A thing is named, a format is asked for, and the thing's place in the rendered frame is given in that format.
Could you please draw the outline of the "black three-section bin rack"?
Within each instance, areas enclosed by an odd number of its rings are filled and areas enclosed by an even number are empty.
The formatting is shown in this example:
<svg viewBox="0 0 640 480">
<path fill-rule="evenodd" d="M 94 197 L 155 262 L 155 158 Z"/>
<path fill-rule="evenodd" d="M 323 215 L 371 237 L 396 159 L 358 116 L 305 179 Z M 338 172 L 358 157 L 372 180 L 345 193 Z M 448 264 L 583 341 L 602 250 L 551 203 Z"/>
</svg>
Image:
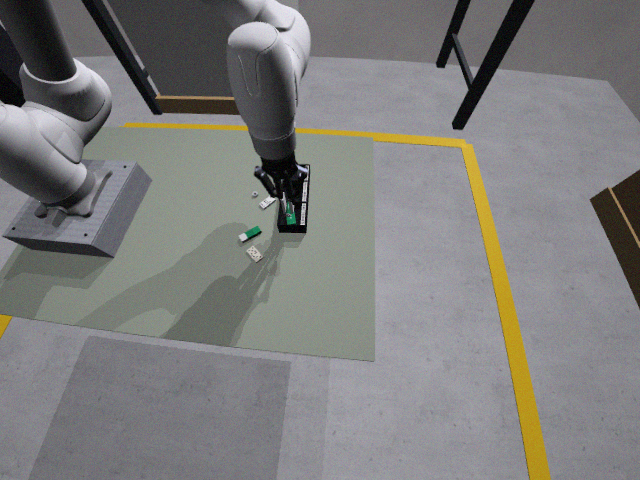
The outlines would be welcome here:
<svg viewBox="0 0 640 480">
<path fill-rule="evenodd" d="M 277 220 L 277 227 L 279 233 L 307 233 L 307 217 L 308 217 L 308 201 L 309 201 L 309 185 L 310 185 L 310 164 L 298 164 L 299 166 L 307 166 L 308 167 L 308 175 L 303 181 L 301 193 L 299 198 L 294 198 L 294 212 L 296 225 L 287 225 L 286 214 L 283 214 L 282 205 L 279 205 L 279 213 Z M 296 172 L 292 177 L 292 185 L 293 190 L 296 189 L 296 184 L 298 180 L 298 172 Z M 282 187 L 284 189 L 286 203 L 288 201 L 288 195 L 284 180 L 282 181 Z M 303 191 L 302 191 L 303 190 Z M 301 216 L 301 217 L 300 217 Z"/>
</svg>

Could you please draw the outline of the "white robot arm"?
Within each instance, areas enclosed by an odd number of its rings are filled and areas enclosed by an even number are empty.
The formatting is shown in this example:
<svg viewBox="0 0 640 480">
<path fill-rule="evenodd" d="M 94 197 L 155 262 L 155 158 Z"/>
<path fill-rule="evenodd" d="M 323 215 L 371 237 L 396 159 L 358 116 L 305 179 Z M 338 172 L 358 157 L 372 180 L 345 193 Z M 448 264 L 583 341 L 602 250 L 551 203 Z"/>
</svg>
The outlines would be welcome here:
<svg viewBox="0 0 640 480">
<path fill-rule="evenodd" d="M 306 21 L 275 0 L 199 1 L 235 29 L 228 76 L 256 153 L 289 156 L 311 48 Z M 35 216 L 47 227 L 67 216 L 88 218 L 113 171 L 88 169 L 82 154 L 110 115 L 111 91 L 72 57 L 51 0 L 0 0 L 0 20 L 23 60 L 26 100 L 21 108 L 0 104 L 0 178 L 41 202 Z"/>
</svg>

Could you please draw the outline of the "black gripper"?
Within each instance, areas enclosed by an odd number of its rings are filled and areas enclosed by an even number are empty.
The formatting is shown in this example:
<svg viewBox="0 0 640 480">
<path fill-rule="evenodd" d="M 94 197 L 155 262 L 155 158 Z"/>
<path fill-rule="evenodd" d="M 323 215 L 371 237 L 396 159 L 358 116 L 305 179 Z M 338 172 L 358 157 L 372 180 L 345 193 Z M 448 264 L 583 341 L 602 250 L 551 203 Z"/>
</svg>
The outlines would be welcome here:
<svg viewBox="0 0 640 480">
<path fill-rule="evenodd" d="M 279 199 L 280 205 L 282 205 L 283 213 L 286 214 L 287 203 L 286 203 L 285 193 L 283 192 L 284 189 L 282 187 L 282 182 L 281 182 L 281 179 L 283 179 L 286 185 L 290 212 L 291 214 L 294 214 L 294 202 L 295 202 L 294 198 L 300 197 L 303 181 L 308 175 L 308 167 L 304 166 L 302 168 L 298 166 L 298 163 L 295 159 L 295 151 L 293 151 L 293 153 L 291 153 L 286 158 L 283 158 L 280 160 L 267 160 L 262 157 L 260 158 L 262 161 L 262 166 L 255 167 L 254 176 L 261 181 L 261 183 L 263 184 L 263 186 L 265 187 L 265 189 L 267 190 L 267 192 L 272 198 L 277 197 Z M 270 169 L 270 171 L 266 170 L 263 167 L 263 165 L 266 169 Z M 297 180 L 296 189 L 293 191 L 291 177 L 296 172 L 298 172 L 298 180 Z M 270 180 L 267 174 L 269 176 L 272 175 L 271 177 L 273 178 L 273 182 L 275 186 L 273 185 L 272 181 Z"/>
</svg>

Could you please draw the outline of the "white domino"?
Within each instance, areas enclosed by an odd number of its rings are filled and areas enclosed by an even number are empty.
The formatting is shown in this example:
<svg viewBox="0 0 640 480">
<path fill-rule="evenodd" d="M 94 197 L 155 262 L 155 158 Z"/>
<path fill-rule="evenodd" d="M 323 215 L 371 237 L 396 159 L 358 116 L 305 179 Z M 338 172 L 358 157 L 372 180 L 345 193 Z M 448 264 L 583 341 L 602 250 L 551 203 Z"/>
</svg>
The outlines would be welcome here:
<svg viewBox="0 0 640 480">
<path fill-rule="evenodd" d="M 271 196 L 269 196 L 264 201 L 262 201 L 259 205 L 265 210 L 267 207 L 269 207 L 275 201 L 276 201 L 275 198 L 272 198 Z"/>
<path fill-rule="evenodd" d="M 254 259 L 256 263 L 258 263 L 260 260 L 263 259 L 263 256 L 258 252 L 258 250 L 254 246 L 249 248 L 247 252 Z"/>
</svg>

